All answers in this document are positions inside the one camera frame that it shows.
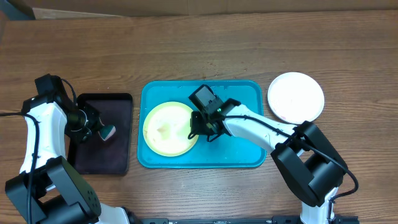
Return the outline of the green sponge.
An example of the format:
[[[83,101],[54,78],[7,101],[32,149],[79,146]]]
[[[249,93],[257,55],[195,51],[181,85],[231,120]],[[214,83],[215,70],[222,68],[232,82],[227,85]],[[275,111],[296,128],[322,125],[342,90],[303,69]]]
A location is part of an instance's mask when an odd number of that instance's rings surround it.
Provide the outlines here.
[[[103,141],[107,141],[116,132],[116,128],[113,125],[106,125],[99,129],[99,136]]]

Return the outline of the yellow green plate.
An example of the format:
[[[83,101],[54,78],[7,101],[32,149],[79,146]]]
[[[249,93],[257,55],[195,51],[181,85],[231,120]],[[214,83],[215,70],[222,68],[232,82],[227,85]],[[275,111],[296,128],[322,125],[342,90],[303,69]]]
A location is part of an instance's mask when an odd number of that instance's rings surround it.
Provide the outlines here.
[[[188,152],[198,141],[198,136],[188,138],[192,112],[191,107],[176,101],[157,105],[144,120],[143,137],[148,147],[165,157]]]

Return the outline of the white plate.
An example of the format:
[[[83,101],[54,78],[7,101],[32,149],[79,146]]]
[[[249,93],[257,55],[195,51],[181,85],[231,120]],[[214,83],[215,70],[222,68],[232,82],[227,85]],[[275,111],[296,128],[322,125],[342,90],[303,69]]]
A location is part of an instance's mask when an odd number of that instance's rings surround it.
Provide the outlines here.
[[[271,82],[267,102],[271,111],[282,121],[301,124],[314,121],[321,115],[325,96],[312,77],[300,72],[287,72]]]

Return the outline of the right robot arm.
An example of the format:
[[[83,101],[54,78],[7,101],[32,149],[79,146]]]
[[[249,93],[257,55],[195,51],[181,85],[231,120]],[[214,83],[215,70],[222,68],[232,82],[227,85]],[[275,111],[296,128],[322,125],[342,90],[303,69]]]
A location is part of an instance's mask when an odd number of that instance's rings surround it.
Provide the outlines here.
[[[295,126],[251,111],[234,99],[223,101],[207,85],[189,97],[192,113],[189,138],[209,142],[222,135],[248,140],[270,153],[292,193],[301,201],[301,223],[334,223],[333,202],[348,172],[346,162],[320,129],[309,121]]]

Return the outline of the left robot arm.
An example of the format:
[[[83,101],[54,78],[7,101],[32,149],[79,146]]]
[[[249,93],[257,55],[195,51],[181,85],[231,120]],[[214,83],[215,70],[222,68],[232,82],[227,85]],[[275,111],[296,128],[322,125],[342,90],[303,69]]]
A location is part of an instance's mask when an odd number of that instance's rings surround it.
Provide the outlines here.
[[[94,189],[66,160],[65,137],[79,144],[93,134],[107,141],[115,132],[97,109],[70,99],[56,75],[35,79],[37,96],[18,112],[27,123],[27,148],[19,175],[5,192],[27,223],[137,223],[124,207],[101,203]]]

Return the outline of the teal plastic tray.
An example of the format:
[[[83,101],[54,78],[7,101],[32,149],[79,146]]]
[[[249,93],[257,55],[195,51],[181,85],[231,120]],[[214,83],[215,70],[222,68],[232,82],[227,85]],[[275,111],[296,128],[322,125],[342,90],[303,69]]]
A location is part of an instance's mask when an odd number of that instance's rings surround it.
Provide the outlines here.
[[[152,151],[144,140],[144,120],[157,105],[169,101],[197,108],[188,97],[202,84],[208,85],[223,101],[232,98],[260,115],[264,114],[261,87],[251,80],[171,80],[153,81],[142,89],[139,114],[137,159],[147,168],[196,169],[196,168],[253,168],[266,159],[265,150],[252,142],[222,135],[213,142],[199,136],[196,144],[185,154],[165,157]]]

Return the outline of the black rectangular tray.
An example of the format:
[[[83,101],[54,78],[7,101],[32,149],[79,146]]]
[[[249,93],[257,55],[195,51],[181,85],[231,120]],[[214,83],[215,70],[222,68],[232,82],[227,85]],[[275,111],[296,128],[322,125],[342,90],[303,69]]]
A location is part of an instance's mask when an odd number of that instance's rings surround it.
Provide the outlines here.
[[[99,128],[114,127],[114,133],[89,130],[87,138],[72,141],[67,161],[80,174],[124,175],[129,167],[133,99],[128,93],[83,93],[77,98],[79,108],[96,111],[88,117],[99,118]]]

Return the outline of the cardboard backdrop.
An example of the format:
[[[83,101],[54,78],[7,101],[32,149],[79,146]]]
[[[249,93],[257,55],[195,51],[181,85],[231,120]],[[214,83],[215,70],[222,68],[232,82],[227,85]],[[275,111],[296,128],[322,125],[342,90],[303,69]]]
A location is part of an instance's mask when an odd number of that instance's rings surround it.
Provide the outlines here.
[[[29,14],[34,9],[47,9],[127,17],[397,9],[397,0],[21,0],[12,3]]]

